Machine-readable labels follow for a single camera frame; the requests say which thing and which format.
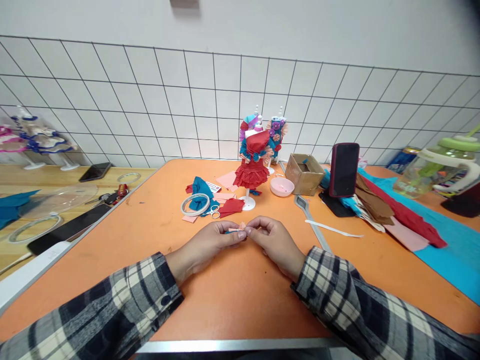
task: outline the plaid shirt sleeve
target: plaid shirt sleeve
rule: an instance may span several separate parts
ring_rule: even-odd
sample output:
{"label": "plaid shirt sleeve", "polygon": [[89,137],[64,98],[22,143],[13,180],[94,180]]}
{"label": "plaid shirt sleeve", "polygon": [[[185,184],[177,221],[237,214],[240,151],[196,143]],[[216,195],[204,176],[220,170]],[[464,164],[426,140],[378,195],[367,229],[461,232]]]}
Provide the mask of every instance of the plaid shirt sleeve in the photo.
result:
{"label": "plaid shirt sleeve", "polygon": [[480,359],[480,343],[368,284],[351,263],[318,247],[291,287],[364,359]]}
{"label": "plaid shirt sleeve", "polygon": [[128,359],[183,299],[158,252],[114,272],[0,344],[0,359]]}

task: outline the teal paper sheet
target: teal paper sheet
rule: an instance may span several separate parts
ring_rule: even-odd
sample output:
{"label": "teal paper sheet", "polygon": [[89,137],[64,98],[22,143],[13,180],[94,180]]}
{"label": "teal paper sheet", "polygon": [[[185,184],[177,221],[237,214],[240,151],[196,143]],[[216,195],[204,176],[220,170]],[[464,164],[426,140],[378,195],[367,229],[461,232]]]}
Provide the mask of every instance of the teal paper sheet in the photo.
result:
{"label": "teal paper sheet", "polygon": [[480,306],[480,233],[395,192],[396,177],[378,178],[360,168],[358,173],[435,227],[448,246],[427,246],[414,254]]}

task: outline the person's left hand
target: person's left hand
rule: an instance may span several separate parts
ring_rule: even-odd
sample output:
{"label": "person's left hand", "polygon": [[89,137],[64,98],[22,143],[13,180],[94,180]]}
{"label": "person's left hand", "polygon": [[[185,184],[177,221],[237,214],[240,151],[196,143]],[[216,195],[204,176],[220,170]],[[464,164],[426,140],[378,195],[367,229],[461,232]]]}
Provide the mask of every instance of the person's left hand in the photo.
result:
{"label": "person's left hand", "polygon": [[223,249],[238,247],[247,238],[245,231],[225,234],[229,228],[238,229],[239,225],[225,220],[211,222],[181,248],[165,255],[178,286],[190,275],[202,271]]}

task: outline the white tiled wall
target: white tiled wall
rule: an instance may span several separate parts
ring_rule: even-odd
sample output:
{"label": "white tiled wall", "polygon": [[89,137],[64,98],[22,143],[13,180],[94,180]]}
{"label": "white tiled wall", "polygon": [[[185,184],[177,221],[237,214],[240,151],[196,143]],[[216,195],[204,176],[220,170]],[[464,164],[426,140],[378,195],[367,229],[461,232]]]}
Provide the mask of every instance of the white tiled wall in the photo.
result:
{"label": "white tiled wall", "polygon": [[284,108],[282,159],[319,162],[333,144],[357,142],[370,164],[386,165],[406,145],[480,122],[480,77],[467,74],[9,36],[0,44],[1,122],[25,106],[78,144],[68,156],[82,165],[237,159],[239,125],[256,105],[264,119]]}

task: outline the red paper dress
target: red paper dress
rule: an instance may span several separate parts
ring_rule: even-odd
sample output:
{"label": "red paper dress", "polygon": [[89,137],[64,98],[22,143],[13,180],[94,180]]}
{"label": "red paper dress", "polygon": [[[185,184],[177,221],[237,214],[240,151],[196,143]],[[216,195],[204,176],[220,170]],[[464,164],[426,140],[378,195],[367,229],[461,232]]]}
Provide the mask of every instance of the red paper dress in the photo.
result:
{"label": "red paper dress", "polygon": [[255,189],[265,183],[269,176],[262,157],[269,154],[270,134],[268,131],[258,132],[245,138],[240,148],[242,158],[240,167],[235,171],[236,178],[233,185],[248,189]]}

